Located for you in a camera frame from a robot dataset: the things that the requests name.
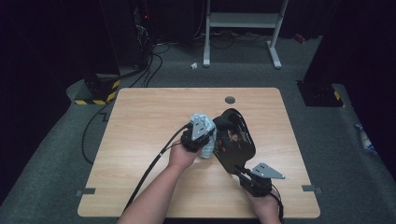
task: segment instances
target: wooden table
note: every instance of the wooden table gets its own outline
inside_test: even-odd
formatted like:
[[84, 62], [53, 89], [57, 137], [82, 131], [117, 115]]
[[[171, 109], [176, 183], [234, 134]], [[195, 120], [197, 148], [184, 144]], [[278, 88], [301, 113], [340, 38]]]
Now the wooden table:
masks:
[[[232, 96], [235, 103], [225, 102]], [[189, 115], [210, 118], [228, 108], [244, 117], [256, 146], [247, 162], [263, 161], [286, 179], [274, 179], [285, 217], [318, 217], [311, 185], [287, 111], [275, 88], [163, 88], [120, 90], [78, 208], [82, 217], [119, 217], [134, 188], [171, 136], [190, 121]], [[140, 192], [166, 166], [166, 152], [148, 175]], [[177, 184], [168, 217], [255, 217], [240, 189], [215, 156], [197, 158]]]

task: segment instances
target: white stand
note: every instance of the white stand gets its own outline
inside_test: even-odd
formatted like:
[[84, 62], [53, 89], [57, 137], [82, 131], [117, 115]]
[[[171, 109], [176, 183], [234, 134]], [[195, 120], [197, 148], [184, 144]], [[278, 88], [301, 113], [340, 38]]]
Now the white stand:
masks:
[[275, 44], [279, 30], [285, 16], [289, 0], [283, 0], [279, 13], [224, 13], [210, 12], [210, 0], [207, 0], [204, 67], [210, 66], [210, 27], [246, 27], [246, 28], [273, 28], [272, 40], [267, 41], [274, 67], [282, 67], [277, 56]]

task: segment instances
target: hand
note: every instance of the hand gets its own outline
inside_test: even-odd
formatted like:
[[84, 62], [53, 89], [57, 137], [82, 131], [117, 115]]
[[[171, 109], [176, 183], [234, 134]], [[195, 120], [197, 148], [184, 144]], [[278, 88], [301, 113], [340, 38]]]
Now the hand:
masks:
[[180, 141], [176, 141], [171, 147], [168, 167], [177, 167], [181, 169], [181, 171], [184, 171], [193, 164], [199, 152], [199, 150], [195, 153], [189, 152], [180, 144]]
[[[242, 190], [250, 200], [254, 213], [262, 224], [280, 223], [278, 204], [274, 197], [271, 195], [266, 195], [265, 197], [253, 197], [253, 195], [251, 195], [246, 189], [242, 188]], [[271, 192], [279, 198], [279, 195], [275, 190], [272, 190]]]

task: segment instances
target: forearm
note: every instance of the forearm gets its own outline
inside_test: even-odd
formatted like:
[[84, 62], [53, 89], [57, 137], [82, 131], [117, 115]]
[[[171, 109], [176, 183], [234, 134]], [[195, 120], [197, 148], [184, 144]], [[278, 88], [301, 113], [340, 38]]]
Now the forearm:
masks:
[[163, 223], [183, 169], [166, 167], [124, 211], [118, 223]]

